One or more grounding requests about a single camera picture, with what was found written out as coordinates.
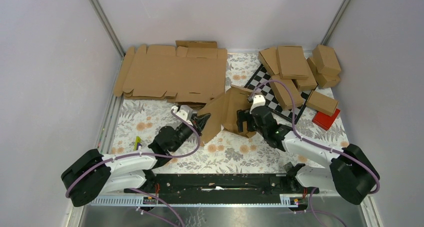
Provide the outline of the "brown cardboard box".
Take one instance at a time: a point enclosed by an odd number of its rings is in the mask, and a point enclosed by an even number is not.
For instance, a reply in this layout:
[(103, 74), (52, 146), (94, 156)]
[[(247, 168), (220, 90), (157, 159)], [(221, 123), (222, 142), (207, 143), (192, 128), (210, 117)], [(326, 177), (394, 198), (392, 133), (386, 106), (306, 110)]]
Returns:
[(237, 134), (245, 138), (252, 138), (255, 131), (247, 131), (247, 124), (243, 124), (243, 131), (238, 132), (237, 111), (249, 110), (251, 103), (248, 97), (252, 93), (251, 89), (232, 85), (225, 93), (220, 94), (208, 102), (197, 114), (210, 114), (200, 137), (201, 146), (211, 141), (221, 130)]

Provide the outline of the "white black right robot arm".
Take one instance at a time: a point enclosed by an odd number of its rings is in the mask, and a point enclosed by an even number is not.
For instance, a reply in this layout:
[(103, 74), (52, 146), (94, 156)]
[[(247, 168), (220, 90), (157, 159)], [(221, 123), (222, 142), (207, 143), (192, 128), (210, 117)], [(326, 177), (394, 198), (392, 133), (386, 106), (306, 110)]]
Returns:
[(278, 123), (266, 106), (238, 110), (237, 128), (259, 133), (272, 148), (297, 154), (319, 164), (319, 167), (298, 164), (287, 178), (293, 193), (305, 187), (338, 193), (351, 204), (359, 205), (369, 194), (381, 188), (380, 175), (362, 149), (349, 144), (340, 149), (302, 137), (294, 126)]

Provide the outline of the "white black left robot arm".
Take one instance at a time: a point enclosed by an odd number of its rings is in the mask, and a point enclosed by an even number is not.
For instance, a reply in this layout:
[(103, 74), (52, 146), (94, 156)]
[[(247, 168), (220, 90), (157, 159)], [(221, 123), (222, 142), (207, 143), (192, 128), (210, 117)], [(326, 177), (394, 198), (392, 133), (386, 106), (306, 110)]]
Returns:
[(122, 189), (152, 191), (155, 179), (152, 170), (164, 166), (176, 156), (176, 151), (191, 136), (200, 138), (210, 113), (195, 114), (177, 128), (163, 126), (145, 149), (124, 154), (101, 154), (90, 149), (62, 174), (65, 196), (74, 207), (84, 206), (100, 194)]

